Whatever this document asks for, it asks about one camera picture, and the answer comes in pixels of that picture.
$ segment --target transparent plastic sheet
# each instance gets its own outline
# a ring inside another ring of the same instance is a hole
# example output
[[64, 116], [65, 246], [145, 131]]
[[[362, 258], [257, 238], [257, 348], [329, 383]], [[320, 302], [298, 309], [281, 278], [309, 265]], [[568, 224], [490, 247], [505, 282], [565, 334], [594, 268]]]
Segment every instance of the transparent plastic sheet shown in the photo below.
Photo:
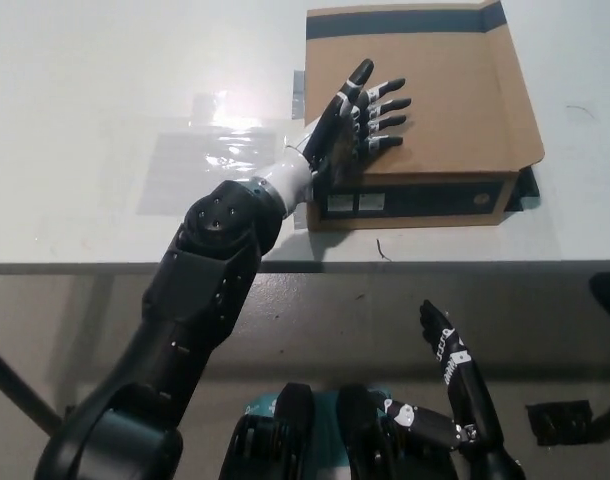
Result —
[[139, 215], [183, 215], [224, 180], [249, 178], [275, 162], [286, 122], [230, 113], [227, 92], [194, 99], [186, 121], [170, 119], [157, 133]]

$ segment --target black robotic fingers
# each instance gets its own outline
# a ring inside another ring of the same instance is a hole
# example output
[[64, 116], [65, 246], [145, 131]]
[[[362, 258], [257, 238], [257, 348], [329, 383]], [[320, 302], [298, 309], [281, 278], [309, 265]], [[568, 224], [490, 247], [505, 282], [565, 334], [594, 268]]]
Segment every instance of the black robotic fingers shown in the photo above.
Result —
[[388, 127], [402, 125], [407, 121], [406, 115], [391, 115], [382, 118], [389, 112], [402, 110], [411, 105], [411, 98], [390, 100], [377, 104], [381, 98], [391, 92], [400, 90], [405, 85], [404, 78], [381, 83], [369, 90], [364, 90], [352, 109], [354, 122], [354, 160], [367, 166], [370, 160], [379, 156], [391, 147], [403, 144], [403, 137], [398, 135], [376, 135]]

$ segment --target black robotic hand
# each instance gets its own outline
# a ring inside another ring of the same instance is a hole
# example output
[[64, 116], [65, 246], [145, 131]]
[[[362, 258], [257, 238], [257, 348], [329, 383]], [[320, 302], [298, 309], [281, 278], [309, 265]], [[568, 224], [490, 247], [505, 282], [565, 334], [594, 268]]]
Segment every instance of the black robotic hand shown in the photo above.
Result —
[[431, 302], [420, 308], [423, 337], [441, 365], [454, 419], [374, 392], [372, 399], [411, 441], [459, 450], [472, 480], [523, 480], [525, 474], [503, 446], [496, 410], [476, 362], [446, 315]]
[[405, 123], [405, 115], [382, 118], [389, 112], [408, 107], [410, 98], [378, 103], [388, 93], [405, 85], [405, 79], [381, 83], [363, 90], [374, 69], [366, 59], [341, 86], [323, 114], [309, 124], [304, 135], [288, 141], [288, 147], [301, 152], [309, 162], [319, 188], [327, 190], [344, 179], [361, 173], [385, 150], [401, 145], [401, 136], [379, 134]]
[[460, 452], [472, 479], [522, 480], [522, 468], [503, 446], [504, 437], [485, 381], [456, 329], [425, 300], [420, 308], [423, 337], [441, 364], [454, 413]]

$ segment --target metal leg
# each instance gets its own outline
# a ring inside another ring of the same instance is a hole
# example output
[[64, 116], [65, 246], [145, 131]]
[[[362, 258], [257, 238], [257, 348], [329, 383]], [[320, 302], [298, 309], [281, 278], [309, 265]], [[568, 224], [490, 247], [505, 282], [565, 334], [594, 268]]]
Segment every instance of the metal leg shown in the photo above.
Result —
[[63, 419], [0, 356], [0, 391], [50, 437]]

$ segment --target robotic hand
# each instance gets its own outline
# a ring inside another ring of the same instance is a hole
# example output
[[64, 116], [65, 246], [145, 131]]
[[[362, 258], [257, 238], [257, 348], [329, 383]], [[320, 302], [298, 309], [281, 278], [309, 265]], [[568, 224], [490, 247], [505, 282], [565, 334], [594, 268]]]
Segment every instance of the robotic hand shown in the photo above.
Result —
[[372, 393], [379, 409], [411, 439], [458, 449], [470, 464], [473, 480], [524, 480], [518, 463], [503, 447], [496, 410], [476, 362], [447, 317], [432, 303], [420, 308], [423, 337], [440, 362], [454, 420], [431, 410]]
[[231, 334], [283, 219], [314, 181], [338, 180], [330, 174], [335, 162], [357, 163], [402, 142], [372, 135], [404, 121], [377, 117], [411, 102], [374, 104], [403, 80], [361, 94], [373, 69], [363, 61], [276, 164], [248, 180], [225, 181], [190, 207], [143, 295], [138, 331], [50, 439], [36, 480], [173, 478], [182, 452], [178, 424], [212, 351]]

